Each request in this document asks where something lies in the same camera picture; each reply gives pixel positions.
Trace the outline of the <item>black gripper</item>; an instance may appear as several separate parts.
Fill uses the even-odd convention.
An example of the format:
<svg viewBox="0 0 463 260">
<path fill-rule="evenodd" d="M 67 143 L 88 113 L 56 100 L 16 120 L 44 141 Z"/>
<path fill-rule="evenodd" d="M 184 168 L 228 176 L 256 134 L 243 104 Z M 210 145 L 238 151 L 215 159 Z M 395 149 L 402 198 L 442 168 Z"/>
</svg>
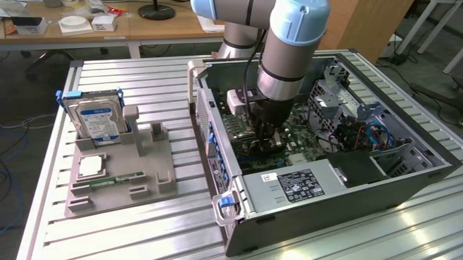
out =
<svg viewBox="0 0 463 260">
<path fill-rule="evenodd" d="M 286 101 L 272 99 L 256 101 L 252 108 L 255 129 L 264 129 L 266 127 L 276 129 L 282 127 L 290 117 L 291 111 L 292 99 Z"/>
</svg>

